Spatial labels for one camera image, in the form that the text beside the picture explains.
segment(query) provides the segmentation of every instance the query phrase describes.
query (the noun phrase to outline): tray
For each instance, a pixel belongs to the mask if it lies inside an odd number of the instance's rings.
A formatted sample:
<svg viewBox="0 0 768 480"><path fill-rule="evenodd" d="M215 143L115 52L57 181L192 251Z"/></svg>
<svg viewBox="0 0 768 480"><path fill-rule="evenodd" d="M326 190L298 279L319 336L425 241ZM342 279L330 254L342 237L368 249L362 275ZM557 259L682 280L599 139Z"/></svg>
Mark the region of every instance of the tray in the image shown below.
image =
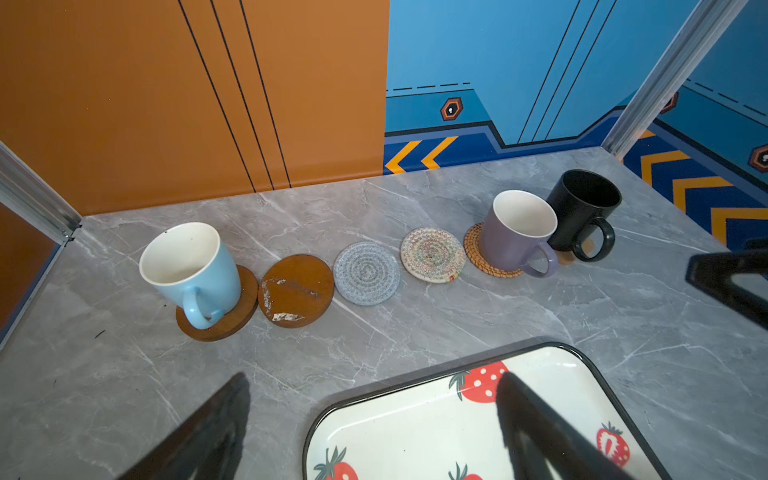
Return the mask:
<svg viewBox="0 0 768 480"><path fill-rule="evenodd" d="M594 364L543 343L338 402L315 420L303 478L509 480L495 381L515 373L632 477L670 478Z"/></svg>

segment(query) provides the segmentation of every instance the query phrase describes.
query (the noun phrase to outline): purple mug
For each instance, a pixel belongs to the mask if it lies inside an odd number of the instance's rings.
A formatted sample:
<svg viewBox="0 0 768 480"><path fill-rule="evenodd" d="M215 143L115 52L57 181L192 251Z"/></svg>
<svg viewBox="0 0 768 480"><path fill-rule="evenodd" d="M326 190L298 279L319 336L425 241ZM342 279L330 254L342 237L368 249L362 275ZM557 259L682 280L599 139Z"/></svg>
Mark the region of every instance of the purple mug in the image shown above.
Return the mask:
<svg viewBox="0 0 768 480"><path fill-rule="evenodd" d="M507 190L493 199L480 233L480 254L500 270L522 269L545 278L558 271L558 256L547 240L558 228L558 216L542 198L523 190ZM547 257L547 271L528 265L536 250Z"/></svg>

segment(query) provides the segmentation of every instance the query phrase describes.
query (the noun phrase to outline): marble surface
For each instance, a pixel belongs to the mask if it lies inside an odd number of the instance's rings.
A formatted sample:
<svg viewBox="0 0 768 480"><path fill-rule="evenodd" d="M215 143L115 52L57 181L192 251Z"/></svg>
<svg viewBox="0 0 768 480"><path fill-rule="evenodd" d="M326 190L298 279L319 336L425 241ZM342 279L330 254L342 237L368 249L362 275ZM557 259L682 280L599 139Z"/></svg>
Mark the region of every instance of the marble surface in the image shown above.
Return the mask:
<svg viewBox="0 0 768 480"><path fill-rule="evenodd" d="M574 167L621 189L616 247L544 280L467 262L434 285L403 270L378 306L337 293L302 329L257 310L208 344L184 336L137 268L153 237L194 220L257 276L293 253L331 265L360 240L395 253L417 227L463 238L499 191L546 197ZM253 402L237 477L300 478L305 435L330 403L546 340L597 364L674 478L765 478L768 332L684 282L688 257L715 250L600 148L89 217L0 353L0 478L119 475L239 371Z"/></svg>

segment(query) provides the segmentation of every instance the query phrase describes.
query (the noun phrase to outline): halved strawberry illustration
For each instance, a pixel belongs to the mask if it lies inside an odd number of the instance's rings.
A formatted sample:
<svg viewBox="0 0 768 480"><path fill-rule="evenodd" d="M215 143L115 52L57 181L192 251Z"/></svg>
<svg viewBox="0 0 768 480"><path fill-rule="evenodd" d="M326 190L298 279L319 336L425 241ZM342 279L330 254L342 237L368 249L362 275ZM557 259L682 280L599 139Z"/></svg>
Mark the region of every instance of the halved strawberry illustration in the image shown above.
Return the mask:
<svg viewBox="0 0 768 480"><path fill-rule="evenodd" d="M320 470L315 480L357 480L357 474L348 463L342 462L346 454L346 447L339 454L339 447L333 448L333 456L328 459L328 449L326 449L326 462L315 465L315 470Z"/></svg>
<svg viewBox="0 0 768 480"><path fill-rule="evenodd" d="M462 394L467 400L477 403L493 403L496 401L496 387L507 371L504 363L496 362L491 365L460 372L451 378L448 388L456 385L456 395L462 400Z"/></svg>
<svg viewBox="0 0 768 480"><path fill-rule="evenodd" d="M598 450L603 452L613 463L623 467L629 462L629 445L621 438L621 430L612 426L602 424L603 428L598 430Z"/></svg>
<svg viewBox="0 0 768 480"><path fill-rule="evenodd" d="M448 472L448 477L450 477L451 480L482 480L480 475L475 475L474 473L467 475L467 465L464 465L464 470L462 471L458 466L458 462L456 462L456 477L454 478L451 472Z"/></svg>

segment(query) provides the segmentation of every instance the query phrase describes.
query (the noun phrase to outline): black mug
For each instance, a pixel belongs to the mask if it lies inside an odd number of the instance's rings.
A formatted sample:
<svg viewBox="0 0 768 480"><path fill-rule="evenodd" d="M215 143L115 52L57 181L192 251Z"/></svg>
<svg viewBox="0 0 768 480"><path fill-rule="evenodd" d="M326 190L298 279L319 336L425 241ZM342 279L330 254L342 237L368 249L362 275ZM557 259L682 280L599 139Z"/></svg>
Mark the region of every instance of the black mug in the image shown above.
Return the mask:
<svg viewBox="0 0 768 480"><path fill-rule="evenodd" d="M553 249L571 250L583 262L597 262L611 252L616 236L605 218L621 203L621 192L610 180L586 170L569 170L560 177L547 203L558 216L558 228L549 239ZM603 232L603 246L587 257L581 242L596 228Z"/></svg>

